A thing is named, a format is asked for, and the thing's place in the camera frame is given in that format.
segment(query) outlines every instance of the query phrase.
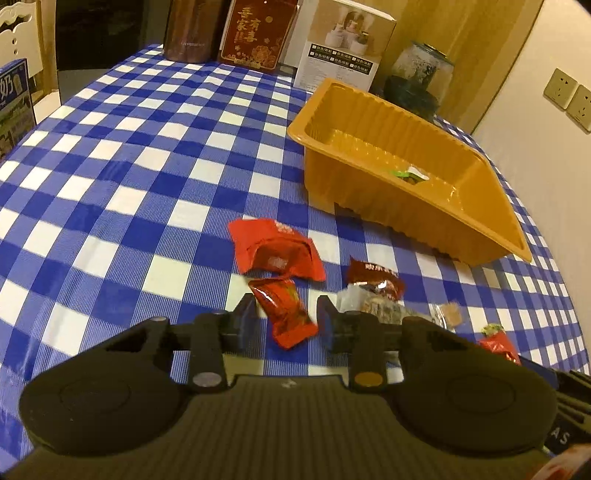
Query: chair back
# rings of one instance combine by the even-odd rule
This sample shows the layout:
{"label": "chair back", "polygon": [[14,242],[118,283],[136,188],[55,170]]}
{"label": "chair back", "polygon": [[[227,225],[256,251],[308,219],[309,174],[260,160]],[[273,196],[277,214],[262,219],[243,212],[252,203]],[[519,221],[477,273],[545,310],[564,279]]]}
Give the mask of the chair back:
{"label": "chair back", "polygon": [[16,4],[0,10],[0,67],[27,59],[29,78],[43,69],[37,3]]}

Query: brown cylindrical container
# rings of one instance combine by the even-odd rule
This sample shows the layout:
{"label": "brown cylindrical container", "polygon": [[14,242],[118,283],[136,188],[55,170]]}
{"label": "brown cylindrical container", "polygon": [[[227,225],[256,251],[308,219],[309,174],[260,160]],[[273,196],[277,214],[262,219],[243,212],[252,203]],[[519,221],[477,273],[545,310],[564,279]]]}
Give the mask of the brown cylindrical container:
{"label": "brown cylindrical container", "polygon": [[164,56],[203,63],[217,58],[231,0],[172,0],[164,35]]}

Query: orange plastic tray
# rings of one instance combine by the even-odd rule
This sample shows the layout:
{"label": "orange plastic tray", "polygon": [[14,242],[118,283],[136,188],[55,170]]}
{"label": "orange plastic tray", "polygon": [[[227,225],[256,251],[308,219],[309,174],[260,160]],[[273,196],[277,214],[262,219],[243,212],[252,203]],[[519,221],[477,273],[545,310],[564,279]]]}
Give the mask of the orange plastic tray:
{"label": "orange plastic tray", "polygon": [[[509,253],[531,261],[488,160],[416,115],[326,79],[287,131],[305,146],[315,204],[337,203],[469,265]],[[411,166],[429,180],[412,185],[392,173]]]}

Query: small orange circle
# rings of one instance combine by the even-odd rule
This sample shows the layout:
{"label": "small orange circle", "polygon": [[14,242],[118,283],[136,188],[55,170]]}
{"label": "small orange circle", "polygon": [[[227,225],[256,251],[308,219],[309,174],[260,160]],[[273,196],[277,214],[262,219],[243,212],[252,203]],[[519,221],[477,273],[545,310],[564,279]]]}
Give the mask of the small orange circle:
{"label": "small orange circle", "polygon": [[376,372],[361,372],[355,375],[355,383],[361,387],[379,387],[384,378]]}

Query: blue box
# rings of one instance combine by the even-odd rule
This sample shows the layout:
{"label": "blue box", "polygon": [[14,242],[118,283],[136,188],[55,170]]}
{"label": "blue box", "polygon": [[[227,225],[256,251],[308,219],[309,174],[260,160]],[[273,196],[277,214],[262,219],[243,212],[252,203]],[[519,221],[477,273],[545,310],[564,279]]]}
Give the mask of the blue box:
{"label": "blue box", "polygon": [[36,126],[27,60],[0,68],[0,161]]}

